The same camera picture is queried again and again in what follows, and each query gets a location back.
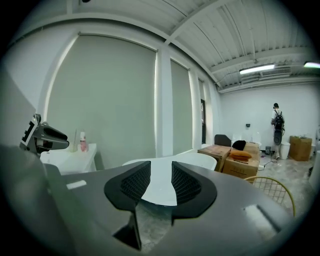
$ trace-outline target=fluorescent light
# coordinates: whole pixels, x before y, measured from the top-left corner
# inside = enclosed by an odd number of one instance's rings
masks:
[[[275,68],[274,64],[250,67],[250,68],[240,70],[240,75],[248,74],[251,72],[263,71],[263,70],[273,70],[274,68]]]
[[[317,68],[320,69],[320,64],[319,63],[315,63],[315,62],[306,62],[304,64],[305,68]]]

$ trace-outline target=marble floor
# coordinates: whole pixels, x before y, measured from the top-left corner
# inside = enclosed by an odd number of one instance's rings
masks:
[[[265,165],[271,158],[270,155],[262,154],[260,165]],[[259,170],[258,176],[274,178],[283,183],[291,192],[296,216],[300,216],[308,211],[314,191],[308,179],[309,168],[314,164],[314,159],[308,162],[295,161],[293,159],[281,160],[276,163],[269,162],[264,170]],[[288,194],[285,195],[281,204],[292,214],[293,207]],[[136,218],[141,239],[141,252],[147,254],[166,235],[171,228],[170,206],[161,206],[141,200],[136,207]]]

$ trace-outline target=bottle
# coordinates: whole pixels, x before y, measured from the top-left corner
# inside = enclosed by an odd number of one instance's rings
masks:
[[[82,152],[88,151],[88,145],[86,142],[86,134],[84,131],[80,132],[80,148]]]

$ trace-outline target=backpack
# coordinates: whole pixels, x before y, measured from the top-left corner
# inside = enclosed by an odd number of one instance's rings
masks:
[[[282,111],[280,114],[277,113],[277,111],[275,111],[275,119],[274,119],[274,129],[278,130],[278,131],[282,131],[284,128],[284,119],[282,117]]]

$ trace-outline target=white table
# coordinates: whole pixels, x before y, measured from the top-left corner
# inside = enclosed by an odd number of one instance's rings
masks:
[[[150,184],[141,199],[163,206],[176,206],[176,191],[171,183],[172,161],[210,169],[214,172],[217,161],[206,154],[185,153],[168,157],[135,159],[123,164],[128,165],[139,161],[151,161]]]
[[[42,152],[40,160],[44,164],[57,166],[62,175],[87,173],[96,171],[95,155],[97,144],[89,144],[88,151],[82,152],[80,145],[76,152],[70,152],[69,148],[49,150]]]

